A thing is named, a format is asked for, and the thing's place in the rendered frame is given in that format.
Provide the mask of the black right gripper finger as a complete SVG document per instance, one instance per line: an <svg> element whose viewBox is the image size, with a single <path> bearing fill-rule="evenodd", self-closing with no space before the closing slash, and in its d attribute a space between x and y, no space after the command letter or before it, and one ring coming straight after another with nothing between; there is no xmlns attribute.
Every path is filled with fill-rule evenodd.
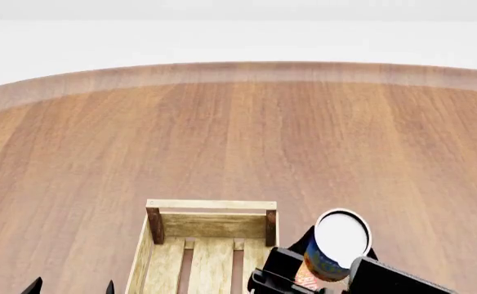
<svg viewBox="0 0 477 294"><path fill-rule="evenodd" d="M383 264L370 249L367 256L355 259L345 294L457 294L456 291L426 281Z"/></svg>
<svg viewBox="0 0 477 294"><path fill-rule="evenodd" d="M295 282L296 274L304 263L304 254L312 237L314 237L313 225L290 247L274 247L271 249L263 270Z"/></svg>

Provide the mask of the can with white lid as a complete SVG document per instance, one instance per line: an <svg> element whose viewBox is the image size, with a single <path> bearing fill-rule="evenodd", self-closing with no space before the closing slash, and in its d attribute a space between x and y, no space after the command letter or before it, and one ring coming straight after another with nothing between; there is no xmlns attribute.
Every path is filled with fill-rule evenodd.
<svg viewBox="0 0 477 294"><path fill-rule="evenodd" d="M354 260L374 254L368 223L345 208L320 215L290 250L303 256L295 282L313 291L322 288L324 282L348 283Z"/></svg>

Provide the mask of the light wooden slatted crate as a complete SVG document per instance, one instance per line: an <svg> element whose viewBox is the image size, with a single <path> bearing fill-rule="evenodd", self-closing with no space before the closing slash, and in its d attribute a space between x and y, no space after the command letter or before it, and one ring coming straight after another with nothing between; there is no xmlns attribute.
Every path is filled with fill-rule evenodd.
<svg viewBox="0 0 477 294"><path fill-rule="evenodd" d="M147 200L124 294L178 294L185 252L192 252L188 294L231 294L234 254L242 286L279 244L277 203Z"/></svg>

